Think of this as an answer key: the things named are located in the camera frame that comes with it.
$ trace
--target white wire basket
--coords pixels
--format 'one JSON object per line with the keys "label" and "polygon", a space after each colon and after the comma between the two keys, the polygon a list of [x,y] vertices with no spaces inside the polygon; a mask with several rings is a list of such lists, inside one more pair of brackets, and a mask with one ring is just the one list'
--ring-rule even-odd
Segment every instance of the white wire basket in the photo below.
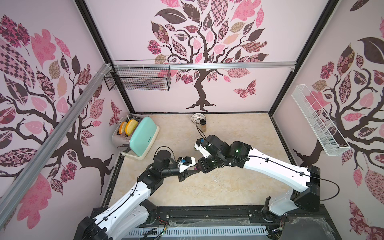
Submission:
{"label": "white wire basket", "polygon": [[292,97],[328,156],[341,155],[351,148],[336,124],[331,121],[328,113],[305,84],[297,85],[292,93]]}

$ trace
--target cable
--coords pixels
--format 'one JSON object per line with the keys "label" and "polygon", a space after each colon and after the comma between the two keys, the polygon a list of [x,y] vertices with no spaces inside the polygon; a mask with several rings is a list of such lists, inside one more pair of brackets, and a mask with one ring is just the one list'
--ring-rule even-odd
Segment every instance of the cable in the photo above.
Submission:
{"label": "cable", "polygon": [[[259,157],[259,156],[248,156],[248,157],[246,157],[246,158],[243,158],[243,159],[240,160],[239,162],[241,162],[241,161],[243,161],[243,160],[245,160],[245,159],[247,159],[247,158],[249,158],[249,157],[258,157],[258,158],[261,158],[261,159],[264,159],[264,160],[273,162],[273,161],[271,161],[271,160],[269,160],[269,159],[267,159],[267,158],[263,158],[263,157]],[[310,175],[306,175],[306,174],[304,174],[304,173],[302,173],[302,172],[298,172],[298,171],[296,171],[296,170],[293,170],[293,169],[291,169],[291,168],[288,168],[288,167],[286,167],[286,166],[284,166],[284,165],[281,165],[281,164],[279,164],[279,163],[277,163],[277,162],[273,162],[273,163],[275,163],[275,164],[277,164],[277,165],[280,165],[280,166],[282,166],[282,167],[285,167],[285,168],[287,168],[287,169],[289,169],[289,170],[291,170],[291,171],[293,171],[293,172],[297,172],[297,173],[299,173],[299,174],[301,174],[301,175],[304,175],[304,176],[307,176],[307,177],[313,177],[313,176],[310,176]],[[334,196],[332,196],[332,197],[330,197],[330,198],[327,198],[327,199],[322,199],[322,200],[320,200],[320,201],[330,200],[330,199],[336,197],[337,195],[339,195],[340,187],[339,187],[339,185],[338,185],[337,183],[332,182],[331,180],[328,180],[328,179],[324,179],[324,178],[319,178],[319,177],[313,177],[313,178],[320,179],[320,180],[324,180],[324,181],[327,181],[327,182],[331,182],[331,183],[333,183],[334,185],[336,185],[336,186],[337,186],[337,189],[338,189],[338,190],[337,190],[337,193],[336,193]]]}

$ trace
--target sink strainer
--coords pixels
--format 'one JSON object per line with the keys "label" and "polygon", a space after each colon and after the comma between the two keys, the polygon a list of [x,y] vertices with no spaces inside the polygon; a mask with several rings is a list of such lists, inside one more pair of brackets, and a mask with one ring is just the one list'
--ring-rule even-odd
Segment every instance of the sink strainer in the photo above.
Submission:
{"label": "sink strainer", "polygon": [[192,117],[191,117],[191,121],[192,121],[193,123],[196,123],[196,124],[200,123],[200,120],[202,120],[202,119],[205,120],[205,116],[204,116],[204,114],[202,114],[202,113],[195,113],[195,114],[193,114]]}

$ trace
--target wall mural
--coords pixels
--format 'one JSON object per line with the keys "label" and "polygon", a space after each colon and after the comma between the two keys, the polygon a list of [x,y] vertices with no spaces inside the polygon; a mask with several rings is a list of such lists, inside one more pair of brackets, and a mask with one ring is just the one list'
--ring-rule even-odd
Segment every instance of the wall mural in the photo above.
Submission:
{"label": "wall mural", "polygon": [[[74,104],[75,91],[81,94],[82,88],[89,83],[92,75],[90,65],[81,70],[77,56],[72,54],[71,57],[71,52],[65,43],[48,30],[43,29],[41,35],[35,33],[34,36],[30,36],[21,24],[17,25],[5,15],[0,24],[2,37],[10,43],[0,39],[0,70],[3,72],[8,89],[8,92],[2,89],[0,94],[0,104],[6,103],[0,110],[0,166],[9,169],[9,171],[0,170],[0,177],[14,178],[19,176],[23,169],[9,173],[12,172],[11,169],[28,163],[38,149],[25,146],[29,143],[25,140],[32,140],[42,145]],[[35,68],[16,50],[17,47],[21,45],[26,47],[28,44],[32,46],[33,54],[39,63]],[[58,57],[54,55],[57,47],[61,50]],[[45,61],[51,62],[48,69],[43,67]],[[102,124],[98,120],[104,108],[104,99],[99,98],[101,91],[102,85],[73,123],[66,134],[64,144],[54,151],[51,159],[55,162],[44,166],[51,169],[47,178],[40,174],[21,200],[22,206],[17,213],[17,220],[27,217],[28,228],[35,227],[39,222],[39,210],[48,206],[51,189],[63,195],[64,185],[75,178],[79,168],[94,167],[99,170],[101,194],[104,176],[111,174],[113,169],[108,168],[113,154],[103,161],[85,156],[83,151],[84,147],[89,146],[88,139],[94,136],[92,130]],[[118,123],[121,113],[112,100],[110,104],[113,116],[109,126]],[[15,139],[15,135],[24,142],[20,144],[20,148],[10,149],[8,146]]]}
{"label": "wall mural", "polygon": [[[165,60],[170,63],[262,62],[268,56],[256,53],[267,45],[266,41],[259,40],[264,30],[259,28],[264,19],[261,0],[229,0],[233,2],[232,9],[237,5],[232,15],[227,14],[227,0],[183,0],[181,5],[178,0],[161,2],[171,8],[165,8],[155,15],[163,17],[168,24],[151,21],[157,41],[150,40],[147,49],[157,55],[155,63],[163,64]],[[180,23],[188,23],[188,26],[180,28]],[[216,106],[206,100],[203,80],[231,82],[231,78],[241,78],[249,73],[244,68],[171,70],[171,76],[175,76],[176,82],[194,82],[199,99],[187,109],[199,106],[202,111],[207,111],[205,106]],[[255,95],[255,86],[256,80],[247,88],[234,91],[245,99]]]}

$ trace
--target dark brown leaf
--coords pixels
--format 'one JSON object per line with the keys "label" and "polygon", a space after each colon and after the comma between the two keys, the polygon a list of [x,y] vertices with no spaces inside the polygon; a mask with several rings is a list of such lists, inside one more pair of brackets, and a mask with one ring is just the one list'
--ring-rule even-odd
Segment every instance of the dark brown leaf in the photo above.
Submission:
{"label": "dark brown leaf", "polygon": [[362,129],[360,129],[358,136],[359,137],[366,137],[366,136],[372,134],[376,129],[377,129],[377,127],[363,127]]}

